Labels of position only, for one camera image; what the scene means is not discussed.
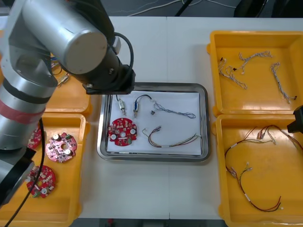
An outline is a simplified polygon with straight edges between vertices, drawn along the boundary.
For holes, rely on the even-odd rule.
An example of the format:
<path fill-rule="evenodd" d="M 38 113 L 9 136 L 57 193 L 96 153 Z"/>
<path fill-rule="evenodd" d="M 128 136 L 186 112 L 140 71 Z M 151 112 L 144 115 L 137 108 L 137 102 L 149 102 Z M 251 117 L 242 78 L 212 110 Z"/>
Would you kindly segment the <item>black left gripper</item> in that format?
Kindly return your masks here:
<path fill-rule="evenodd" d="M 127 95 L 134 89 L 135 72 L 130 66 L 120 64 L 112 74 L 98 77 L 88 84 L 82 84 L 88 95 Z"/>

